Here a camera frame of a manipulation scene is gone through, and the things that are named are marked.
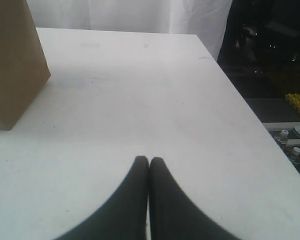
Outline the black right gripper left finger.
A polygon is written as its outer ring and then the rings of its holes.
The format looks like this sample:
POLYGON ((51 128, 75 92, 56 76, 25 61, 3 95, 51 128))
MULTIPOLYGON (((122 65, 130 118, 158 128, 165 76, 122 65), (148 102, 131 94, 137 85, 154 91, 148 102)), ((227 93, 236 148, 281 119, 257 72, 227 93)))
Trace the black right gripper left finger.
POLYGON ((59 240, 145 240, 149 161, 137 156, 109 199, 59 240))

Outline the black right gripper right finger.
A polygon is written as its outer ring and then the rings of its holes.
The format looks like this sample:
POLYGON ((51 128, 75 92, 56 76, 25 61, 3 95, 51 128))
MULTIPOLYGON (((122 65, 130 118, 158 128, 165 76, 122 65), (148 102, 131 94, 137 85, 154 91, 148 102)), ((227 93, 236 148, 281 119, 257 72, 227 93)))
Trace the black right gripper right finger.
POLYGON ((160 157, 149 166, 149 219, 153 240, 237 240, 183 192, 160 157))

